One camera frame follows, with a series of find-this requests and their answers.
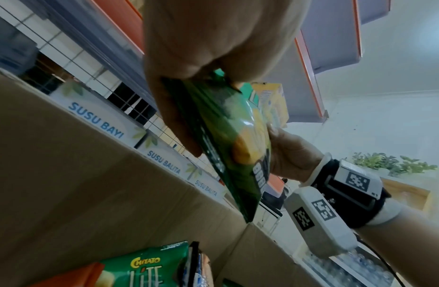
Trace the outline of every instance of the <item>ceiling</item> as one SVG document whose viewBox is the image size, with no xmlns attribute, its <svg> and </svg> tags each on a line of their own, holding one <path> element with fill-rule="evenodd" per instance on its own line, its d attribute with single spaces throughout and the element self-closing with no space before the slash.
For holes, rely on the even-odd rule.
<svg viewBox="0 0 439 287">
<path fill-rule="evenodd" d="M 317 74 L 322 98 L 439 90 L 439 0 L 392 0 L 361 27 L 358 64 Z"/>
</svg>

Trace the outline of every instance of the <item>hand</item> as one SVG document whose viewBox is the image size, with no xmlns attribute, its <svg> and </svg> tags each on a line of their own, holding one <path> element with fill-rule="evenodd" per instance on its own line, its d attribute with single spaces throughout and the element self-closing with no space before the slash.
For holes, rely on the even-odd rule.
<svg viewBox="0 0 439 287">
<path fill-rule="evenodd" d="M 202 153 L 161 84 L 221 68 L 234 82 L 257 80 L 294 43 L 310 0 L 146 0 L 145 75 L 165 124 Z"/>
<path fill-rule="evenodd" d="M 323 154 L 299 136 L 267 125 L 272 157 L 270 172 L 281 177 L 305 182 L 319 165 Z"/>
</svg>

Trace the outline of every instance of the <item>forearm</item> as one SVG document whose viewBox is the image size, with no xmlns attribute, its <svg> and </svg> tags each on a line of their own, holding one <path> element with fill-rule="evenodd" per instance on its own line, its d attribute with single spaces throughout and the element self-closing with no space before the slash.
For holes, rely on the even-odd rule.
<svg viewBox="0 0 439 287">
<path fill-rule="evenodd" d="M 394 219 L 356 230 L 408 282 L 439 287 L 439 226 L 404 207 Z"/>
</svg>

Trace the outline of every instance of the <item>chitato logo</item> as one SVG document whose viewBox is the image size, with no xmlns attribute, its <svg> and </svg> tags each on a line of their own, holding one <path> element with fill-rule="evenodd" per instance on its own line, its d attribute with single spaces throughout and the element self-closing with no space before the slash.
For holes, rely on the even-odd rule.
<svg viewBox="0 0 439 287">
<path fill-rule="evenodd" d="M 144 264 L 152 264 L 152 263 L 159 263 L 161 261 L 161 259 L 159 257 L 156 258 L 147 258 L 147 259 L 140 259 L 140 257 L 138 258 L 134 258 L 131 261 L 131 267 L 133 268 L 138 268 L 139 266 L 142 266 Z"/>
</svg>

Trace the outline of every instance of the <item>chitato lite bag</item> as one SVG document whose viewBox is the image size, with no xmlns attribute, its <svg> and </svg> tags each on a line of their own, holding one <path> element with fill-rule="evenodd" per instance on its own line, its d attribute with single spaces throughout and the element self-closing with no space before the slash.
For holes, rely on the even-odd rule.
<svg viewBox="0 0 439 287">
<path fill-rule="evenodd" d="M 253 221 L 269 177 L 270 139 L 248 83 L 238 90 L 221 71 L 203 80 L 163 79 L 207 158 Z"/>
<path fill-rule="evenodd" d="M 95 262 L 29 287 L 178 287 L 182 285 L 188 248 L 186 241 L 148 248 Z"/>
</svg>

